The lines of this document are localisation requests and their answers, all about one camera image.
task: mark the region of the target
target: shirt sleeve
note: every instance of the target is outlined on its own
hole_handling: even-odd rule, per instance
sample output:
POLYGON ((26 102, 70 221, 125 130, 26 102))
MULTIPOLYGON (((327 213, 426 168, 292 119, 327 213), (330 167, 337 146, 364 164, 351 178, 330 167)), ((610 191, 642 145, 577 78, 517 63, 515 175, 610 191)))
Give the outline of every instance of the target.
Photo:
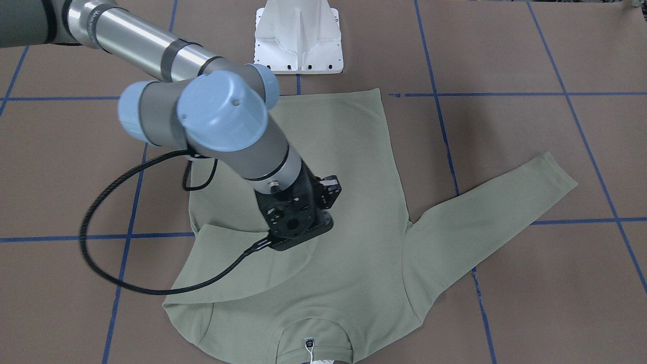
POLYGON ((427 210, 404 237, 403 279, 416 314, 576 186, 546 152, 427 210))

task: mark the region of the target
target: blue tape line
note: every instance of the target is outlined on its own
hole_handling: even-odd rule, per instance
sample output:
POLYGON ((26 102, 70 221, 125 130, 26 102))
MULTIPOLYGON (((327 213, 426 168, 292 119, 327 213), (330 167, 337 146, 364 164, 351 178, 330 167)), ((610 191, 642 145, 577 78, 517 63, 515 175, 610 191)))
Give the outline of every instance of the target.
POLYGON ((569 96, 644 96, 647 92, 568 92, 569 96))
MULTIPOLYGON (((569 96, 636 96, 647 92, 569 92, 569 96)), ((564 96, 563 92, 454 92, 454 93, 405 93, 404 97, 475 97, 475 96, 564 96)))
MULTIPOLYGON (((125 239, 127 234, 104 234, 88 235, 88 240, 125 239)), ((66 236, 21 236, 17 238, 0 238, 0 243, 21 243, 21 242, 68 242, 79 240, 78 235, 66 236)))
POLYGON ((10 97, 9 101, 86 101, 119 100, 119 96, 70 96, 70 97, 10 97))
MULTIPOLYGON (((183 231, 179 233, 140 233, 132 234, 132 239, 145 239, 145 238, 183 238, 187 236, 195 236, 192 231, 183 231)), ((108 240, 108 239, 126 239, 128 234, 103 234, 103 235, 88 235, 87 240, 108 240)), ((63 235, 63 236, 18 236, 15 238, 0 238, 0 243, 23 243, 23 242, 70 242, 78 240, 78 235, 63 235)))
POLYGON ((560 85, 562 86, 562 91, 564 92, 564 96, 566 97, 566 101, 568 102, 568 106, 571 109, 571 113, 573 114, 573 118, 575 119, 575 124, 577 125, 577 129, 580 132, 580 136, 582 138, 582 141, 584 142, 584 147, 586 148, 586 152, 589 154, 589 158, 591 160, 591 163, 593 164, 593 169, 595 170, 595 173, 598 176, 598 180, 600 181, 600 185, 602 186, 602 191, 604 192, 604 195, 605 195, 605 197, 607 199, 607 202, 609 203, 609 207, 611 208, 611 213, 613 214, 613 217, 615 218, 616 224, 618 225, 618 230, 620 230, 620 234, 622 235, 622 239, 624 240, 624 245, 627 247, 627 251, 629 252, 629 256, 631 257, 631 261, 633 262, 633 266, 636 269, 636 273, 638 273, 638 277, 640 278, 640 281, 642 283, 642 288, 644 289, 645 293, 647 293, 647 282, 645 281, 644 275, 642 274, 642 270, 641 270, 641 267, 640 267, 640 265, 638 263, 638 260, 636 259, 636 256, 633 253, 633 249, 631 248, 631 244, 629 243, 629 239, 627 238, 627 235, 624 232, 624 228, 622 227, 622 223, 620 222, 620 218, 618 217, 618 212, 615 209, 613 201, 611 200, 611 195, 609 194, 609 190, 607 189, 607 186, 604 183, 604 179, 602 178, 602 174, 600 173, 600 168, 598 168, 598 164, 595 161, 595 158, 593 157, 593 151, 591 150, 591 147, 589 146, 589 142, 586 139, 586 135, 584 135, 584 129, 582 128, 582 125, 580 123, 580 119, 577 117, 577 113, 575 112, 575 108, 573 107, 573 103, 571 102, 571 97, 566 92, 566 86, 564 85, 564 81, 562 80, 562 76, 560 75, 560 72, 557 69, 557 64, 555 63, 555 60, 553 58, 553 54, 551 53, 551 50, 548 48, 548 43, 546 42, 546 38, 543 36, 542 28, 539 26, 539 22, 537 21, 537 17, 534 15, 534 11, 532 10, 531 4, 526 3, 526 5, 528 6, 528 10, 530 10, 532 20, 534 21, 534 24, 537 27, 537 31, 539 32, 539 36, 542 39, 543 46, 546 49, 546 53, 548 53, 548 57, 551 60, 551 64, 553 65, 553 69, 555 70, 555 74, 557 75, 557 80, 559 81, 560 85))
MULTIPOLYGON (((142 153, 142 163, 146 162, 146 151, 148 150, 148 143, 144 145, 144 152, 142 153)), ((137 188, 135 189, 135 197, 133 198, 133 210, 130 215, 130 222, 128 223, 128 236, 124 244, 124 254, 122 255, 122 262, 119 268, 119 279, 124 279, 126 274, 126 264, 128 261, 128 252, 130 250, 130 240, 133 235, 133 228, 135 227, 135 217, 137 215, 137 204, 139 203, 139 194, 142 190, 142 182, 144 180, 144 171, 139 172, 137 179, 137 188)), ((108 355, 110 354, 110 346, 113 340, 113 332, 115 331, 115 322, 117 317, 117 310, 119 309, 119 298, 121 297, 121 287, 117 286, 115 291, 115 301, 113 303, 113 311, 110 317, 110 325, 108 326, 108 334, 105 338, 104 358, 102 364, 108 363, 108 355)))
POLYGON ((145 239, 145 238, 184 238, 187 236, 195 236, 193 232, 188 231, 185 233, 144 233, 132 234, 132 239, 145 239))
POLYGON ((622 222, 647 222, 647 217, 643 218, 620 218, 622 222))
POLYGON ((177 0, 173 0, 173 11, 171 12, 171 23, 168 26, 168 31, 173 32, 175 26, 175 13, 177 11, 177 0))
POLYGON ((531 225, 566 225, 572 223, 609 223, 616 222, 616 219, 572 219, 572 220, 537 220, 531 225))
MULTIPOLYGON (((454 162, 452 161, 452 153, 450 151, 449 147, 449 140, 447 139, 447 133, 445 132, 445 127, 444 127, 444 120, 443 120, 443 112, 441 111, 441 104, 440 100, 438 98, 438 91, 436 89, 436 82, 435 78, 433 77, 433 68, 432 68, 432 60, 429 57, 429 50, 427 48, 427 39, 424 36, 424 27, 422 26, 422 17, 420 16, 420 7, 418 6, 418 0, 413 0, 413 4, 415 5, 415 14, 418 18, 418 27, 420 28, 420 36, 422 38, 422 46, 424 47, 424 55, 427 59, 427 68, 429 68, 429 78, 432 82, 432 91, 433 91, 433 98, 436 103, 436 111, 438 112, 438 121, 440 122, 441 125, 441 131, 443 133, 443 141, 445 143, 445 147, 447 149, 447 161, 449 163, 449 168, 452 173, 452 178, 454 179, 454 188, 456 191, 456 196, 460 195, 461 192, 458 188, 458 182, 456 179, 456 172, 454 170, 454 162)), ((485 336, 487 338, 487 344, 490 349, 490 358, 492 360, 492 364, 496 364, 496 355, 494 353, 494 344, 492 342, 492 335, 490 333, 490 324, 488 323, 487 319, 487 314, 485 313, 485 307, 483 306, 483 298, 481 296, 481 287, 479 285, 478 280, 476 279, 476 268, 472 270, 472 276, 474 278, 474 284, 476 285, 476 295, 479 301, 479 306, 481 308, 481 317, 483 318, 483 328, 485 329, 485 336)))
POLYGON ((476 278, 476 267, 472 268, 472 278, 474 279, 476 297, 478 298, 479 307, 481 308, 481 318, 483 319, 483 327, 485 328, 487 345, 490 348, 490 359, 492 360, 492 364, 496 364, 496 354, 494 353, 494 343, 492 342, 492 334, 490 333, 490 323, 488 322, 487 313, 485 313, 485 307, 483 306, 483 295, 481 294, 481 284, 476 278))
POLYGON ((452 161, 452 153, 449 148, 449 140, 447 139, 447 132, 445 131, 443 112, 441 110, 441 103, 437 95, 436 81, 433 76, 432 60, 429 57, 429 50, 427 49, 427 39, 424 36, 424 28, 422 27, 422 18, 420 17, 420 8, 418 6, 418 0, 413 0, 413 4, 415 5, 415 15, 418 18, 418 27, 420 28, 420 37, 422 38, 422 46, 424 47, 424 56, 427 59, 427 68, 429 69, 429 79, 432 82, 432 90, 434 94, 434 100, 436 103, 436 112, 438 112, 438 121, 440 122, 440 125, 441 125, 441 132, 443 133, 443 142, 445 143, 445 148, 447 149, 447 161, 449 162, 449 170, 452 173, 452 179, 454 180, 454 189, 456 192, 456 196, 458 196, 461 193, 458 189, 458 182, 456 180, 456 171, 454 170, 454 162, 452 161))
POLYGON ((297 95, 301 94, 301 75, 300 74, 296 75, 296 94, 297 95))
POLYGON ((18 74, 20 73, 20 68, 22 68, 23 66, 23 62, 25 61, 25 56, 27 56, 27 51, 29 51, 29 46, 26 46, 25 49, 23 50, 23 53, 20 56, 20 60, 16 65, 16 69, 14 70, 14 75, 11 77, 11 82, 9 82, 9 87, 6 89, 5 98, 2 100, 2 104, 0 104, 0 116, 2 116, 2 113, 5 111, 6 103, 7 101, 9 101, 9 95, 11 95, 11 90, 14 89, 14 85, 16 84, 16 78, 18 78, 18 74))

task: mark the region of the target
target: black end effector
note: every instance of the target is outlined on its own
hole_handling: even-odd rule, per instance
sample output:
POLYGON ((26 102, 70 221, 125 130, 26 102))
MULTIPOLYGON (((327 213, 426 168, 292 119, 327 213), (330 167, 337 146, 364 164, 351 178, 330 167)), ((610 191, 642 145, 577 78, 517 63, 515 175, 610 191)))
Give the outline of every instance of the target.
POLYGON ((284 251, 333 228, 330 209, 342 187, 337 176, 315 177, 302 162, 296 181, 285 190, 278 185, 272 194, 256 192, 258 207, 270 227, 270 247, 284 251))

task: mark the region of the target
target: robotic arm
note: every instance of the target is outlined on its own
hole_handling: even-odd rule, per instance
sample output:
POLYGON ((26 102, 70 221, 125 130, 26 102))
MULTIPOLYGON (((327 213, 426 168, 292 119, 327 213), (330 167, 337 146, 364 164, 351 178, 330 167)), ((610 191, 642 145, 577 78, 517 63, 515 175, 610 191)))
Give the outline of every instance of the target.
POLYGON ((0 47, 80 43, 157 78, 123 92, 123 127, 142 141, 231 166, 256 192, 271 248, 286 250, 332 228, 325 210, 341 187, 336 176, 316 177, 268 114, 279 97, 268 67, 235 64, 113 0, 0 0, 0 9, 0 47))

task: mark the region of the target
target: green t-shirt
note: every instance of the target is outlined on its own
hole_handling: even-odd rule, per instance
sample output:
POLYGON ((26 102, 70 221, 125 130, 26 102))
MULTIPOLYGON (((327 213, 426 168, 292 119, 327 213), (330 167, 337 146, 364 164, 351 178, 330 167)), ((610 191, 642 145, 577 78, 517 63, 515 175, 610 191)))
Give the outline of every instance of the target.
MULTIPOLYGON (((232 364, 308 362, 308 337, 315 360, 369 356, 420 327, 441 292, 576 186, 546 153, 414 224, 379 90, 284 97, 272 115, 311 170, 336 174, 343 191, 328 233, 254 253, 223 280, 164 301, 184 338, 232 364)), ((195 163, 194 180, 210 168, 195 163)), ((218 274, 266 235, 252 188, 225 165, 191 193, 189 210, 197 237, 173 287, 218 274)))

